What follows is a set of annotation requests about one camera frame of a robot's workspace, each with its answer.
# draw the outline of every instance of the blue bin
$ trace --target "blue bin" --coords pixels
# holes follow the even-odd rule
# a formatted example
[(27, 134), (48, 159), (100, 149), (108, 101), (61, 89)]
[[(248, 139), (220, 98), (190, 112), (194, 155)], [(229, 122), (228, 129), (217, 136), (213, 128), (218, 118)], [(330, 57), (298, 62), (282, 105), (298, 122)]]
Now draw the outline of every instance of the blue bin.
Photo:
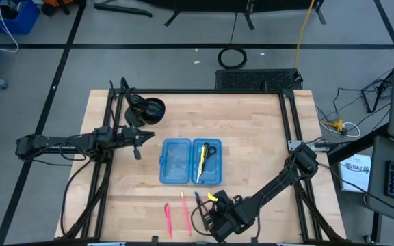
[[(12, 0), (12, 2), (16, 4), (25, 2), (25, 4), (19, 10), (18, 17), (16, 17), (16, 19), (4, 19), (5, 25), (11, 34), (29, 34), (31, 29), (33, 29), (34, 23), (36, 23), (36, 20), (39, 17), (40, 10), (32, 0)], [(5, 33), (1, 25), (0, 33)]]

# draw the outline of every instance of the wooden table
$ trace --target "wooden table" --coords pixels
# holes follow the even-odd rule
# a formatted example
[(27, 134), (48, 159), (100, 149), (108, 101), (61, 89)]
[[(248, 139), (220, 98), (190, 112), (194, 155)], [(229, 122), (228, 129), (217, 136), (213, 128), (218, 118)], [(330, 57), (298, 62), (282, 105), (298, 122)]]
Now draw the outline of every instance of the wooden table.
[[(187, 232), (180, 191), (184, 191), (187, 207), (196, 207), (194, 192), (206, 200), (205, 194), (224, 189), (230, 196), (243, 197), (255, 194), (283, 168), (288, 156), (280, 104), (277, 95), (271, 94), (142, 94), (157, 97), (166, 104), (166, 115), (154, 126), (141, 129), (155, 131), (156, 136), (141, 148), (142, 160), (133, 157), (133, 148), (117, 149), (111, 172), (102, 241), (211, 241), (209, 236)], [(302, 134), (305, 140), (321, 136), (311, 91), (296, 91), (296, 105)], [(107, 90), (92, 90), (81, 129), (89, 133), (101, 126)], [(293, 139), (294, 129), (286, 100)], [(120, 124), (125, 124), (123, 105)], [(223, 147), (223, 180), (217, 187), (194, 185), (164, 185), (159, 181), (159, 156), (164, 139), (171, 137), (216, 137)], [(325, 154), (319, 154), (320, 163), (328, 164)], [(74, 162), (71, 175), (82, 162)], [(86, 207), (92, 170), (90, 164), (71, 184), (65, 212), (65, 228), (77, 220)], [(312, 179), (317, 207), (335, 231), (345, 238), (345, 231), (337, 197), (329, 170), (319, 168)], [(168, 237), (164, 205), (169, 203), (172, 215), (173, 238)], [(308, 233), (313, 227), (305, 207)], [(96, 211), (93, 212), (89, 235), (94, 234)], [(196, 227), (203, 230), (200, 215), (194, 217)], [(250, 242), (257, 232), (256, 224), (241, 235), (232, 234), (228, 242)], [(261, 209), (261, 235), (259, 242), (300, 243), (300, 226), (294, 189), (285, 189)]]

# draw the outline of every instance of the yellow pen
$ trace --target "yellow pen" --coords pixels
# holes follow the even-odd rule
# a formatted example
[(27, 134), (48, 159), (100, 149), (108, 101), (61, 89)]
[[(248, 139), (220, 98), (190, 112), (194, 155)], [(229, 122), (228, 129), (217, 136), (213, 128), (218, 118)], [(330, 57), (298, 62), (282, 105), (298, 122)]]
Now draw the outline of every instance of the yellow pen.
[(200, 180), (200, 175), (202, 174), (203, 171), (203, 161), (205, 161), (205, 152), (206, 152), (206, 146), (202, 146), (202, 154), (200, 156), (200, 163), (198, 164), (198, 170), (197, 170), (197, 182)]

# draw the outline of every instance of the yellow cable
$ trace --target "yellow cable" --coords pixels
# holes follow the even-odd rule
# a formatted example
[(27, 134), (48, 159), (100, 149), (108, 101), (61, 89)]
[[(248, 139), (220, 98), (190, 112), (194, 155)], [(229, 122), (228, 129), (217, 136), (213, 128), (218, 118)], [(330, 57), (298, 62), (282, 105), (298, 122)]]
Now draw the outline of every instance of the yellow cable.
[(297, 48), (295, 50), (294, 68), (296, 68), (296, 69), (299, 66), (300, 43), (302, 42), (302, 36), (304, 35), (304, 30), (305, 30), (305, 27), (306, 27), (306, 23), (308, 22), (309, 15), (311, 14), (311, 10), (313, 9), (314, 2), (315, 2), (315, 0), (311, 0), (311, 4), (309, 5), (309, 9), (308, 9), (308, 14), (306, 14), (306, 18), (305, 18), (304, 24), (302, 26), (302, 29), (300, 30), (298, 46), (297, 46)]

